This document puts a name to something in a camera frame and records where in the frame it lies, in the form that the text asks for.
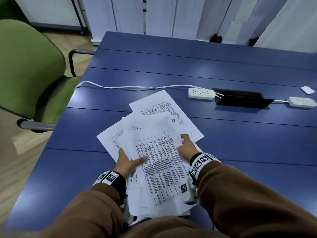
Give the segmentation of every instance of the blue table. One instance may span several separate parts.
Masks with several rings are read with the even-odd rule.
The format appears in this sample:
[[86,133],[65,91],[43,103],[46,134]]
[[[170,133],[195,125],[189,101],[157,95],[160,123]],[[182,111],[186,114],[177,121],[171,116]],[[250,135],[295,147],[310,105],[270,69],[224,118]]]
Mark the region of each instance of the blue table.
[[[82,80],[106,87],[191,84],[262,92],[286,99],[317,87],[317,56],[280,50],[107,32]],[[158,90],[78,88],[7,222],[40,230],[115,163],[97,135],[127,116],[129,103]],[[317,216],[317,108],[271,104],[269,110],[221,107],[186,88],[168,94],[204,134],[197,144]],[[309,97],[317,100],[317,94]],[[210,227],[199,206],[190,219]]]

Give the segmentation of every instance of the green chair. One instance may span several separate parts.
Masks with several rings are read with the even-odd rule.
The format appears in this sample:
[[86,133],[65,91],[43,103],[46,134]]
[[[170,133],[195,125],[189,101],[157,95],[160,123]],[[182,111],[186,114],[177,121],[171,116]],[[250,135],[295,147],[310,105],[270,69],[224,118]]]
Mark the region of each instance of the green chair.
[[21,116],[21,128],[53,130],[81,79],[74,72],[73,54],[94,51],[72,50],[73,77],[66,77],[64,56],[33,27],[5,19],[0,30],[0,108]]

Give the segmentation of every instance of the left hand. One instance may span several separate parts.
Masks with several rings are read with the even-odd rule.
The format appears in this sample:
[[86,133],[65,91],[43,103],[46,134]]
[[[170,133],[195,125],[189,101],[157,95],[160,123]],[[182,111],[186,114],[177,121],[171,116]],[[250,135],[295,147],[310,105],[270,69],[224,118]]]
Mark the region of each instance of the left hand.
[[119,150],[119,159],[113,171],[118,172],[125,179],[134,171],[135,167],[143,164],[147,160],[147,156],[139,158],[137,160],[129,160],[125,152],[121,148]]

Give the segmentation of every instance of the white power strip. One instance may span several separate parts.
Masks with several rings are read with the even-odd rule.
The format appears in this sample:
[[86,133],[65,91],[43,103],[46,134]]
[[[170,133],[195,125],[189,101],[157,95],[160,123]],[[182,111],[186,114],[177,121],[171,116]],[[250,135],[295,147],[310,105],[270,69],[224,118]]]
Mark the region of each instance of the white power strip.
[[201,88],[188,89],[188,97],[190,98],[213,100],[215,96],[216,96],[215,91],[211,89],[201,89]]
[[316,102],[311,98],[289,97],[288,100],[289,105],[292,107],[314,108],[317,106]]

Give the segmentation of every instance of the chair seat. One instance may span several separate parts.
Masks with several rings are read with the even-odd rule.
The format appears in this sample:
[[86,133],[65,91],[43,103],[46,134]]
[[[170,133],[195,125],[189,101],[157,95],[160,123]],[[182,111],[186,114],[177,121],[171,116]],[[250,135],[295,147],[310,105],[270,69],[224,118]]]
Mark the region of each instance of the chair seat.
[[73,77],[56,89],[48,101],[41,122],[57,124],[64,113],[73,91],[79,84],[81,77]]

